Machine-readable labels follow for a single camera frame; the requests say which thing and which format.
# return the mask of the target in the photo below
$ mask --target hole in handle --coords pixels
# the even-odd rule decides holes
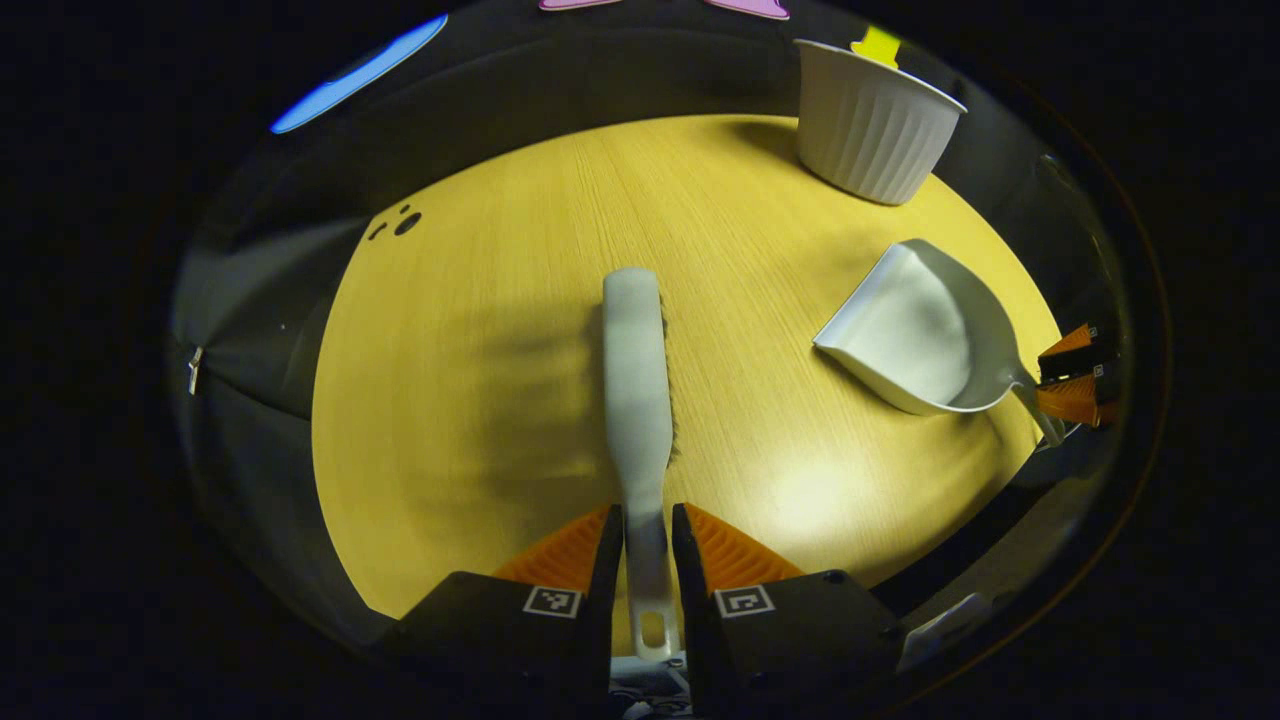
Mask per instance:
[[[650,610],[640,615],[640,639],[652,648],[667,644],[667,621],[660,612]]]

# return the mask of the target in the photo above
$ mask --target metal clip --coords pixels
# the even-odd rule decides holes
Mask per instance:
[[[187,393],[196,395],[196,380],[200,379],[200,361],[205,357],[205,348],[196,346],[196,354],[191,356],[187,361],[187,366],[191,368],[191,379],[187,380]]]

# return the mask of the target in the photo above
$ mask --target dark background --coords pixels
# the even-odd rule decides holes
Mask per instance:
[[[229,561],[192,512],[161,392],[180,252],[169,231],[279,108],[335,69],[325,58],[356,58],[435,4],[370,5],[54,4],[6,18],[9,715],[431,712]],[[1280,278],[1261,219],[1280,197],[1260,99],[1275,85],[1275,10],[856,10],[1053,105],[1130,193],[1174,316],[1172,414],[1119,541],[1042,621],[910,712],[1280,708],[1266,401]]]

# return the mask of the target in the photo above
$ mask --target blue light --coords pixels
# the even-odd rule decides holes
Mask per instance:
[[[326,82],[312,90],[297,105],[291,108],[289,111],[280,115],[279,120],[275,120],[275,124],[271,126],[271,132],[282,135],[302,127],[323,115],[338,102],[351,97],[352,94],[380,78],[387,70],[401,64],[406,58],[430,42],[448,19],[448,15],[440,15],[422,27],[397,37],[372,60],[338,79]]]

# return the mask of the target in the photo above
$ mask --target round table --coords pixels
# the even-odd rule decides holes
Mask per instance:
[[[1001,299],[1023,361],[1059,340],[1000,236],[931,177],[888,208],[795,158],[795,118],[662,118],[494,158],[388,208],[351,259],[316,373],[316,488],[374,610],[492,573],[618,501],[600,301],[657,272],[676,455],[694,502],[805,571],[874,585],[972,518],[1039,432],[1016,400],[915,416],[810,341],[890,243],[923,237]],[[614,655],[630,655],[625,578]]]

